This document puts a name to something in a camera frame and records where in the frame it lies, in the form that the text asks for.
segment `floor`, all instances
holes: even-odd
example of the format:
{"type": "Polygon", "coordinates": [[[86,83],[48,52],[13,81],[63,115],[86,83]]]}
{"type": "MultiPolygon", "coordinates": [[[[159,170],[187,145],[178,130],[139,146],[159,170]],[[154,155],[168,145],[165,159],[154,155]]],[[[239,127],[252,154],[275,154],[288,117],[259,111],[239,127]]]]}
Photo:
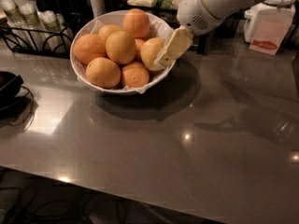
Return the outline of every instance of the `floor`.
{"type": "Polygon", "coordinates": [[[218,222],[0,167],[0,223],[217,224],[218,222]]]}

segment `gray countertop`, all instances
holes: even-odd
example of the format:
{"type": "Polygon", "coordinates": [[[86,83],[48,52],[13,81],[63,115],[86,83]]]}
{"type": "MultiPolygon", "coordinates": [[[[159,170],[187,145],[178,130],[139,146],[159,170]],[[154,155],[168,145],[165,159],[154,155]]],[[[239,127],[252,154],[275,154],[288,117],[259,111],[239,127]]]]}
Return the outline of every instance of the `gray countertop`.
{"type": "Polygon", "coordinates": [[[0,119],[1,166],[225,223],[299,223],[293,51],[214,39],[128,97],[83,87],[65,59],[3,41],[0,56],[36,103],[19,126],[0,119]]]}

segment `white container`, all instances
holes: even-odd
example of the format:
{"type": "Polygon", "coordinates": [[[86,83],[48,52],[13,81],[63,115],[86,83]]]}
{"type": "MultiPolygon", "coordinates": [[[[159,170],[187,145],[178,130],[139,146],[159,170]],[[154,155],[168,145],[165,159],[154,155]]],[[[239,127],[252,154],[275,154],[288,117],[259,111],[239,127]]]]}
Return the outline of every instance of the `white container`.
{"type": "Polygon", "coordinates": [[[105,13],[105,2],[104,0],[91,0],[93,9],[93,17],[97,18],[105,13]]]}
{"type": "Polygon", "coordinates": [[[290,28],[292,18],[295,14],[295,6],[293,2],[294,0],[266,0],[245,11],[245,40],[251,43],[261,20],[283,24],[284,27],[290,28]]]}

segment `white bowl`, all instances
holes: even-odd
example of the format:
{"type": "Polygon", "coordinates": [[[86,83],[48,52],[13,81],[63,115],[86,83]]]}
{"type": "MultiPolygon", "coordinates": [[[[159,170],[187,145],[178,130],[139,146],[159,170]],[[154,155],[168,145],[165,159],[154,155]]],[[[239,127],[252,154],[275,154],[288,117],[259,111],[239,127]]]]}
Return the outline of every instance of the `white bowl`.
{"type": "MultiPolygon", "coordinates": [[[[92,21],[88,22],[85,26],[83,26],[80,31],[76,34],[71,50],[70,50],[70,60],[72,63],[72,67],[78,77],[78,80],[81,81],[85,86],[88,88],[94,90],[94,91],[100,91],[103,93],[112,93],[112,94],[118,94],[118,95],[133,95],[138,93],[144,93],[146,90],[148,90],[150,87],[156,85],[161,80],[163,80],[169,73],[169,71],[173,68],[175,65],[175,62],[172,63],[169,67],[166,69],[160,71],[157,76],[153,77],[149,83],[141,88],[123,88],[118,90],[113,89],[103,89],[101,87],[95,86],[92,83],[90,83],[85,75],[85,67],[84,65],[78,61],[74,55],[74,44],[78,40],[79,37],[85,34],[95,33],[97,34],[99,29],[106,24],[116,24],[122,27],[122,21],[123,17],[126,14],[127,10],[121,10],[121,11],[114,11],[107,14],[104,14],[98,18],[93,19],[92,21]]],[[[151,37],[162,37],[165,40],[169,38],[169,36],[173,33],[173,29],[162,19],[158,18],[157,16],[154,16],[150,13],[147,13],[150,20],[150,31],[148,38],[151,37]]]]}

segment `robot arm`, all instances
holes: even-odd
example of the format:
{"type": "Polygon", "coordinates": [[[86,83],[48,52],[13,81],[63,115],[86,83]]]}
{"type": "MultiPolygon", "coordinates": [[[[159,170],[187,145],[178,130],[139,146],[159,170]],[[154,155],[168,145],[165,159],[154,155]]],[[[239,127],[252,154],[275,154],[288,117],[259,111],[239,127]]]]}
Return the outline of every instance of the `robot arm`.
{"type": "Polygon", "coordinates": [[[170,66],[192,44],[194,35],[204,35],[220,26],[239,9],[252,7],[264,0],[180,0],[180,27],[172,34],[154,65],[159,69],[170,66]]]}
{"type": "Polygon", "coordinates": [[[218,27],[241,8],[252,7],[264,0],[181,0],[178,22],[194,35],[203,35],[218,27]]]}

